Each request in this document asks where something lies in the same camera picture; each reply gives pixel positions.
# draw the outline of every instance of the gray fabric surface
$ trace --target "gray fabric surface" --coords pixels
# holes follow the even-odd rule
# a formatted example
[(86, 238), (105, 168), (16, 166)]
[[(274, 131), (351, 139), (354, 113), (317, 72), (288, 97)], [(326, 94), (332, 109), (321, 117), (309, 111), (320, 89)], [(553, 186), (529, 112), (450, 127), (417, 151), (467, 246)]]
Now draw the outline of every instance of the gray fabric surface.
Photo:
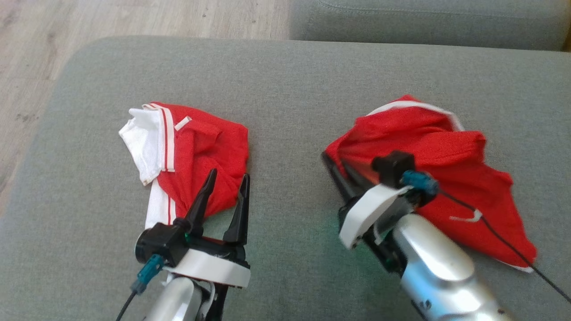
[(293, 0), (291, 38), (561, 50), (569, 0)]
[[(225, 320), (420, 320), (365, 246), (337, 238), (341, 199), (320, 161), (353, 120), (410, 93), (488, 138), (513, 175), (537, 265), (571, 292), (571, 54), (424, 45), (109, 38), (68, 63), (0, 218), (0, 320), (111, 320), (141, 266), (149, 189), (117, 131), (149, 101), (250, 129), (252, 279)], [(222, 237), (230, 213), (207, 222)], [(469, 252), (518, 320), (565, 320), (537, 275)], [(135, 298), (141, 320), (160, 280)]]

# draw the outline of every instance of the black cable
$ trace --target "black cable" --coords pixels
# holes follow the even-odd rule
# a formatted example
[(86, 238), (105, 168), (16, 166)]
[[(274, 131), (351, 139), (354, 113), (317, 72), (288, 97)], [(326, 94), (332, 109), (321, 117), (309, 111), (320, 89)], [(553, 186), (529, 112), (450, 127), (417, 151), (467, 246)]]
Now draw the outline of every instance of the black cable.
[[(447, 192), (443, 191), (443, 190), (439, 190), (439, 192), (449, 198), (450, 200), (454, 201), (455, 203), (462, 205), (468, 209), (470, 209), (471, 211), (476, 211), (476, 208), (471, 206), (470, 204), (463, 202), (457, 198), (455, 198), (454, 196), (448, 194)], [(525, 256), (523, 256), (522, 253), (520, 253), (513, 245), (511, 245), (508, 241), (506, 241), (500, 234), (498, 234), (498, 232), (496, 232), (496, 230), (494, 230), (492, 228), (492, 226), (490, 225), (490, 223), (488, 222), (488, 220), (482, 215), (480, 217), (480, 219), (482, 220), (482, 222), (484, 222), (484, 224), (486, 225), (486, 227), (490, 230), (490, 232), (492, 232), (492, 234), (498, 238), (498, 240), (502, 241), (503, 244), (507, 245), (509, 248), (512, 249), (512, 251), (517, 254), (517, 256), (520, 257), (520, 259), (522, 259), (527, 265), (529, 265), (530, 268), (532, 268), (532, 270), (537, 273), (537, 275), (539, 275), (545, 282), (547, 282), (547, 284), (549, 284), (555, 291), (557, 291), (557, 293), (559, 293), (565, 300), (567, 300), (567, 302), (569, 304), (571, 304), (571, 298), (569, 297), (569, 295), (567, 295), (565, 292), (563, 292), (563, 290), (561, 288), (559, 288), (559, 286), (557, 286), (555, 283), (553, 283), (553, 281), (551, 281), (547, 276), (545, 276), (537, 267), (535, 267), (529, 260), (527, 260), (527, 258), (525, 258)]]
[(121, 320), (121, 318), (123, 317), (123, 314), (125, 314), (127, 307), (129, 306), (129, 304), (131, 304), (131, 301), (133, 301), (133, 298), (135, 297), (135, 295), (137, 295), (136, 291), (131, 292), (131, 295), (127, 299), (127, 302), (125, 302), (125, 304), (123, 305), (123, 308), (121, 309), (121, 312), (119, 312), (119, 315), (117, 315), (117, 319), (115, 321)]

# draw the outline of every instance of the cushion seam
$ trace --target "cushion seam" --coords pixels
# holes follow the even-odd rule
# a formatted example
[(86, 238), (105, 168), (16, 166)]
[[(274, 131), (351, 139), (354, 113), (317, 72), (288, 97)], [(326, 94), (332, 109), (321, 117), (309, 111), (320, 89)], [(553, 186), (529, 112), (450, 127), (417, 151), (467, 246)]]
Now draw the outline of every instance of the cushion seam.
[(470, 14), (470, 13), (455, 13), (450, 11), (430, 11), (430, 10), (403, 10), (403, 9), (380, 9), (380, 8), (366, 8), (366, 7), (349, 7), (349, 6), (340, 6), (334, 5), (333, 3), (326, 2), (324, 0), (317, 0), (317, 2), (328, 9), (342, 11), (346, 13), (355, 13), (355, 14), (413, 14), (413, 15), (421, 15), (421, 14), (439, 14), (439, 15), (460, 15), (466, 17), (479, 17), (479, 18), (508, 18), (508, 19), (522, 19), (522, 20), (543, 20), (549, 18), (557, 18), (557, 15), (551, 15), (548, 17), (541, 17), (541, 18), (533, 18), (533, 17), (516, 17), (510, 15), (499, 15), (499, 14)]

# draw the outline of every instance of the gray upholstery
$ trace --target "gray upholstery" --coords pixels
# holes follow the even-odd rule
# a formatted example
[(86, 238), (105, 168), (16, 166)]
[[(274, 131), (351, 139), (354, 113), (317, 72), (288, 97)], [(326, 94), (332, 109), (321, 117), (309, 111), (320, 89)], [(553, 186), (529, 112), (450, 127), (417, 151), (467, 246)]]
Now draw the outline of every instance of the gray upholstery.
[[(117, 131), (127, 109), (192, 105), (250, 129), (250, 286), (225, 320), (420, 320), (364, 246), (337, 238), (320, 162), (353, 120), (403, 94), (454, 111), (513, 175), (537, 265), (571, 292), (571, 54), (424, 45), (109, 38), (65, 68), (0, 218), (0, 320), (112, 320), (141, 266), (149, 189)], [(207, 222), (222, 237), (231, 213)], [(469, 252), (519, 320), (571, 310), (537, 275)], [(160, 281), (135, 298), (141, 320)]]
[(569, 0), (293, 0), (291, 38), (561, 50)]

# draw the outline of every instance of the gray cushion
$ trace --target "gray cushion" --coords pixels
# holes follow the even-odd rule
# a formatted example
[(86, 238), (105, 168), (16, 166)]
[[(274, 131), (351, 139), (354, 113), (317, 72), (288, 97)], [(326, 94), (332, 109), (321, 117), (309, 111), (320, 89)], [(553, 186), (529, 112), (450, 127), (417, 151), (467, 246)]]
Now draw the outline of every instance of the gray cushion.
[[(325, 146), (411, 93), (488, 138), (538, 266), (571, 292), (571, 54), (424, 45), (125, 37), (97, 41), (63, 72), (0, 218), (0, 320), (111, 320), (141, 268), (133, 245), (149, 189), (117, 131), (127, 109), (191, 105), (250, 129), (252, 279), (225, 320), (420, 320), (396, 275), (337, 238), (342, 205)], [(207, 222), (222, 237), (231, 213)], [(518, 320), (569, 306), (537, 275), (469, 252)], [(135, 298), (141, 320), (160, 280)]]
[(561, 50), (569, 0), (293, 0), (291, 38)]

